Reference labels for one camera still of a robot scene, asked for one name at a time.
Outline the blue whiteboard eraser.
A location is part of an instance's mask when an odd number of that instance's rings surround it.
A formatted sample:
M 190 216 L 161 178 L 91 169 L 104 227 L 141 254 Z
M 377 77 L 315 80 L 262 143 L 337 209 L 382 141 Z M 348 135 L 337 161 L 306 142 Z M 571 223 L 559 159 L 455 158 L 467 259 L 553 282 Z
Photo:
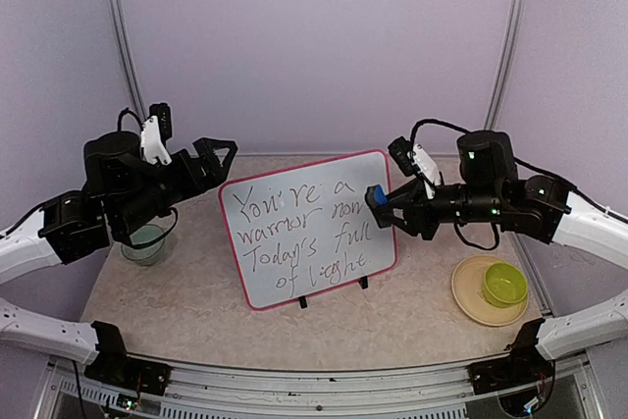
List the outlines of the blue whiteboard eraser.
M 388 198 L 383 188 L 377 184 L 367 188 L 365 201 L 370 208 L 377 208 L 386 205 L 388 203 Z

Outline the pink framed whiteboard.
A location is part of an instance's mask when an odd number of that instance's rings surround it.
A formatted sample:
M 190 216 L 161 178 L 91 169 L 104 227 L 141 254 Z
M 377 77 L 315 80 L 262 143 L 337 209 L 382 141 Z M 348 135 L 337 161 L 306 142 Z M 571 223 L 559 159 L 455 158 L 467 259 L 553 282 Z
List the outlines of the pink framed whiteboard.
M 248 306 L 262 311 L 386 272 L 396 234 L 365 202 L 387 188 L 380 150 L 267 172 L 222 185 L 219 198 Z

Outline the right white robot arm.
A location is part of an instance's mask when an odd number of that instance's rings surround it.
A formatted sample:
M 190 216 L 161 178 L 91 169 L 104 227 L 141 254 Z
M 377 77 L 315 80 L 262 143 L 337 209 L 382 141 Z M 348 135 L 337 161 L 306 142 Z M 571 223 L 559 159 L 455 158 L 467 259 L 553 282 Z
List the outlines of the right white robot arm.
M 442 224 L 460 228 L 487 223 L 546 244 L 583 250 L 627 266 L 627 219 L 584 195 L 575 184 L 537 169 L 522 180 L 509 136 L 465 132 L 456 141 L 461 183 L 444 184 L 441 173 L 412 138 L 397 138 L 389 153 L 408 182 L 391 193 L 367 188 L 365 202 L 380 228 L 397 227 L 430 240 Z

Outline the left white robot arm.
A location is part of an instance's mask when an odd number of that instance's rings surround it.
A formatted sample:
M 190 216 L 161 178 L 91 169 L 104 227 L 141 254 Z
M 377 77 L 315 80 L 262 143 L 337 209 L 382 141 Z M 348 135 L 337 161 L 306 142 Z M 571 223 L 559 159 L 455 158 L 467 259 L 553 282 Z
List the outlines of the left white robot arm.
M 193 147 L 194 155 L 182 149 L 168 163 L 149 163 L 135 132 L 112 131 L 87 142 L 83 188 L 36 205 L 2 232 L 2 282 L 68 265 L 112 241 L 132 246 L 131 236 L 154 218 L 176 216 L 176 204 L 218 187 L 227 179 L 236 143 L 203 137 Z M 1 339 L 82 365 L 97 362 L 119 385 L 137 374 L 136 361 L 112 324 L 63 321 L 3 301 Z

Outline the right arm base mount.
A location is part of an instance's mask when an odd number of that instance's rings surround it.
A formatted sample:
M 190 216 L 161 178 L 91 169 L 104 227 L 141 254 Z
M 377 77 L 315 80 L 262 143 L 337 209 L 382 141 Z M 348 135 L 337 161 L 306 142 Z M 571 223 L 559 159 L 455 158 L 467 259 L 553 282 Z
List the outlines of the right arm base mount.
M 506 356 L 478 361 L 467 367 L 474 394 L 493 393 L 552 378 L 555 361 L 537 350 L 539 329 L 545 319 L 522 325 Z

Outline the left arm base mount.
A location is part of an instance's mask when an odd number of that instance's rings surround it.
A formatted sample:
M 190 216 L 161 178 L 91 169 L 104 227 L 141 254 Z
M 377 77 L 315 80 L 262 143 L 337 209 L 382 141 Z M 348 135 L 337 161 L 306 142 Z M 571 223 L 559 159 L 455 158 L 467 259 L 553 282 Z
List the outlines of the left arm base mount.
M 128 355 L 118 327 L 94 321 L 96 357 L 84 367 L 84 376 L 90 380 L 135 391 L 163 396 L 172 368 L 165 363 L 142 360 Z

